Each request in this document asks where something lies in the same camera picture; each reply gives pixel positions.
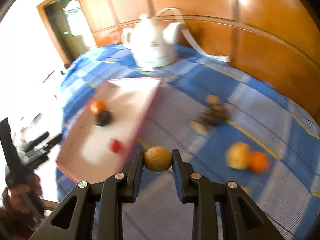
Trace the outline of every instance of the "hand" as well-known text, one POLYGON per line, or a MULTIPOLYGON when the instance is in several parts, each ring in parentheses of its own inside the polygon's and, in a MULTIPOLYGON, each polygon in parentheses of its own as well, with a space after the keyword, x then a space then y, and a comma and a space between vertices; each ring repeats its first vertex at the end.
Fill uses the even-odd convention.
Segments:
POLYGON ((9 189, 8 193, 10 196, 11 206, 22 213, 29 214, 30 210, 25 205, 24 201, 21 198, 22 194, 28 194, 30 191, 33 191, 37 197, 42 195, 42 190, 40 186, 40 178, 38 175, 34 175, 31 185, 18 184, 16 187, 9 189))

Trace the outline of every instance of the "person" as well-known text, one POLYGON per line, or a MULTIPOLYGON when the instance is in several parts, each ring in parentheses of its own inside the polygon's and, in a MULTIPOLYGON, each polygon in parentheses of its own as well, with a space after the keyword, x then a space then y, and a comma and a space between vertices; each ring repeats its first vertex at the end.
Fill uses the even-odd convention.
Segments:
POLYGON ((29 239, 39 226, 20 197, 22 194, 28 194, 31 190, 37 196, 42 196, 40 178, 37 175, 34 175, 31 185, 18 184, 11 189, 6 187, 2 193, 0 222, 7 233, 15 240, 29 239))

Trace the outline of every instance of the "white tray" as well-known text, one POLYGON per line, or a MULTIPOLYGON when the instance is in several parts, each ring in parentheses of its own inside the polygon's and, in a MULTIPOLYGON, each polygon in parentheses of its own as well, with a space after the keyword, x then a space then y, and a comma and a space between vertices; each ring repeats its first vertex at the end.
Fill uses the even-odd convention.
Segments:
POLYGON ((104 181, 120 172, 137 132, 160 85, 158 78, 126 78, 104 82, 92 99, 103 100, 112 112, 112 122, 94 125, 90 102, 64 141, 57 165, 74 182, 104 181), (120 140, 124 149, 110 150, 111 139, 120 140))

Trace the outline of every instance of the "white teapot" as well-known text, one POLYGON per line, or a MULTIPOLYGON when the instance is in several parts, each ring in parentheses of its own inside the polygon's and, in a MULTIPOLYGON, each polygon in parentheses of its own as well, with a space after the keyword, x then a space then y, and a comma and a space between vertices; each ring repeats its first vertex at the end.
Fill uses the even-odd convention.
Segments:
POLYGON ((155 67, 171 64, 177 60, 175 43, 178 37, 178 26, 181 22, 170 23, 165 29, 154 18, 140 16, 141 21, 134 30, 123 30, 121 40, 123 45, 131 49, 136 64, 145 71, 152 71, 155 67))

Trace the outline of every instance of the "blue checkered tablecloth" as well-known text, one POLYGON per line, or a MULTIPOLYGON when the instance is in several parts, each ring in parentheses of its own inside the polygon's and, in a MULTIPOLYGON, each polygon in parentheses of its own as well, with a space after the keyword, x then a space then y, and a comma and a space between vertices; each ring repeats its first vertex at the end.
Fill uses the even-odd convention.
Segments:
MULTIPOLYGON (((177 46, 180 60, 154 72, 137 68, 130 50, 110 45, 80 56, 62 84, 63 135, 76 121, 95 89, 107 79, 161 77, 139 139, 132 149, 164 146, 180 150, 183 161, 211 181, 234 180, 266 213, 284 239, 301 239, 320 210, 320 128, 292 100, 235 68, 177 46), (193 132, 195 119, 208 94, 220 97, 230 121, 204 137, 193 132), (232 143, 243 141, 267 154, 271 168, 263 174, 238 171, 225 164, 232 143)), ((59 198, 75 185, 61 171, 56 174, 59 198)), ((193 206, 181 204, 172 170, 144 169, 135 204, 123 205, 124 238, 190 239, 193 206)))

